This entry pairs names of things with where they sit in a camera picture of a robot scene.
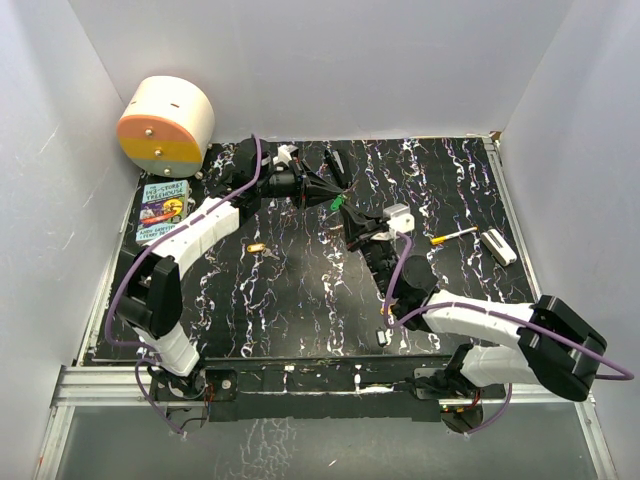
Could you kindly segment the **green key tag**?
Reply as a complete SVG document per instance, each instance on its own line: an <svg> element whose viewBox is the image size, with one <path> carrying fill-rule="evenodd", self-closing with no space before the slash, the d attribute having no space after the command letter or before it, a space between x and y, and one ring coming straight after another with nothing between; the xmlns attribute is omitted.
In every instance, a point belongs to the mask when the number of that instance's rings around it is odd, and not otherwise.
<svg viewBox="0 0 640 480"><path fill-rule="evenodd" d="M343 195L337 196L330 205L332 211L338 211L340 207L345 203L346 198Z"/></svg>

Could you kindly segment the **yellow key tag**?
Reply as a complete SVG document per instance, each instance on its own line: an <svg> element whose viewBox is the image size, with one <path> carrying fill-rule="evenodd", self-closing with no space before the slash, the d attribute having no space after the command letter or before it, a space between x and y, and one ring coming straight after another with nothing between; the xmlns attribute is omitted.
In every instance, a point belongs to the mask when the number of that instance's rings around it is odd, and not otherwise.
<svg viewBox="0 0 640 480"><path fill-rule="evenodd" d="M264 243L254 243L247 246L247 252L253 255L262 255L264 257L279 259L279 256Z"/></svg>

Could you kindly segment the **metal keyring with keys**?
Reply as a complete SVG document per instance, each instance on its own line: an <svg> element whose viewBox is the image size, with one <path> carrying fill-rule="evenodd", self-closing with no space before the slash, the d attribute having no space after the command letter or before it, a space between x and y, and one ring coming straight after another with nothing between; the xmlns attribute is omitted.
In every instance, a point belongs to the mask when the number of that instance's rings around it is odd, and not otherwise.
<svg viewBox="0 0 640 480"><path fill-rule="evenodd" d="M340 211L331 212L319 222L320 232L327 237L344 235L344 221Z"/></svg>

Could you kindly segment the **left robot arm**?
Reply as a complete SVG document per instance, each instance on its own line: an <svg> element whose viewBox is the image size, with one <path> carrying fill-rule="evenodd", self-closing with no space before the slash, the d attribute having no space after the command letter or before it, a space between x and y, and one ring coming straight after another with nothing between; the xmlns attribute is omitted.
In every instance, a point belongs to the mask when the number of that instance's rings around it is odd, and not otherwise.
<svg viewBox="0 0 640 480"><path fill-rule="evenodd" d="M327 149L323 159L331 181L316 174L294 145L272 154L265 142L244 140L211 196L141 253L124 255L113 314L140 336L158 366L172 375L171 385L182 397L197 398L207 383L204 371L196 368L196 347L180 324L182 278L201 256L246 223L263 200L287 198L306 209L348 190L353 174L347 155Z"/></svg>

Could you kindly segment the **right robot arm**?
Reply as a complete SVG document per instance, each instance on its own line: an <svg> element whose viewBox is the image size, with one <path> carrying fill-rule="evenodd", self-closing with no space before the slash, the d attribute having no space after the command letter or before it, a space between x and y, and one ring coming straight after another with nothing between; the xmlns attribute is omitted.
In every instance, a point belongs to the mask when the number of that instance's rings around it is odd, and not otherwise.
<svg viewBox="0 0 640 480"><path fill-rule="evenodd" d="M502 384L540 385L566 400L587 399L606 340L564 301L543 295L535 303L496 303L439 287L429 260L408 249L413 216L397 205L381 216L340 206L346 245L362 254L384 296L387 328L450 333L467 338L448 364L413 378L416 388L466 397Z"/></svg>

